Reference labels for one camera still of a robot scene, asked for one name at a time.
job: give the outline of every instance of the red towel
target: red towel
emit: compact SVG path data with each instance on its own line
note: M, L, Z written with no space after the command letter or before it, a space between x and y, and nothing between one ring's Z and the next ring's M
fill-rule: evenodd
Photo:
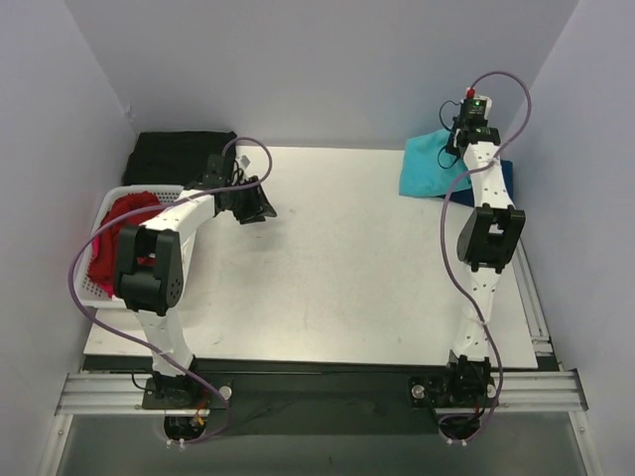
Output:
M103 226L112 219L132 210L144 206L159 205L159 199L149 191L131 193L117 198L110 207L110 211L101 220ZM131 216L104 231L92 242L92 261L88 267L88 277L112 298L112 277L115 272L115 256L117 256L117 237L124 225L139 225L150 218L154 218L160 211L148 211Z

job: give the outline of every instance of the white wall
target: white wall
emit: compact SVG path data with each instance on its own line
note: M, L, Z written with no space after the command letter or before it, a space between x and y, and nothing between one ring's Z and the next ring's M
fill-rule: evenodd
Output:
M556 351L580 370L609 475L635 473L634 15L628 0L581 0L510 152Z
M86 325L65 288L134 134L62 0L0 4L0 473L35 474Z
M66 0L137 132L402 147L493 68L530 84L576 0ZM494 87L488 82L487 88ZM492 118L522 100L499 81Z

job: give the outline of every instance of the plastic basket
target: plastic basket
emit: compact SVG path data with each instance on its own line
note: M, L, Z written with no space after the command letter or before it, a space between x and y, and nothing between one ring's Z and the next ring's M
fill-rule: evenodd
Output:
M99 212L95 218L94 225L92 226L92 232L94 232L101 223L103 217L110 211L110 207L117 198L129 195L130 193L140 193L142 191L149 191L153 193L161 203L172 203L181 194L183 187L180 185L130 185L130 186L118 186L110 190L99 207ZM191 262L191 250L194 244L194 238L196 233L194 232L189 239L181 245L181 256L183 260L183 275L184 275L184 291L188 282L188 271L190 270ZM75 289L79 300L85 306L109 308L109 309L123 309L126 307L123 299L119 297L108 297L108 293L103 291L95 283L93 283L88 277L88 265L92 259L92 247L87 247L79 262L77 269L77 275L75 276Z

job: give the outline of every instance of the white table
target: white table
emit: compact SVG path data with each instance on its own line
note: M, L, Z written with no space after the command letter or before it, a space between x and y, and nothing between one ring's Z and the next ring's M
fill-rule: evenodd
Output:
M262 175L257 148L239 148ZM439 245L439 199L399 196L401 151L272 148L264 185L278 218L240 226L223 213L198 229L179 304L198 358L444 365L465 299L451 285ZM470 208L448 211L447 243ZM98 317L137 337L126 310ZM505 368L536 368L513 267L491 322ZM87 355L144 356L93 326Z

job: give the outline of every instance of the light blue towel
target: light blue towel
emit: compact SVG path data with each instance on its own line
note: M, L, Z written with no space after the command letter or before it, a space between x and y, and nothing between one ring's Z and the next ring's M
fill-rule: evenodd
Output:
M446 129L439 129L432 134L408 139L404 152L404 164L399 177L400 195L444 195L454 179L467 171L467 167L461 160L448 170L439 167L437 154L439 149L447 144L448 137L449 132ZM439 161L444 167L449 167L454 161L454 156L441 152ZM467 190L471 187L471 180L464 178L454 191Z

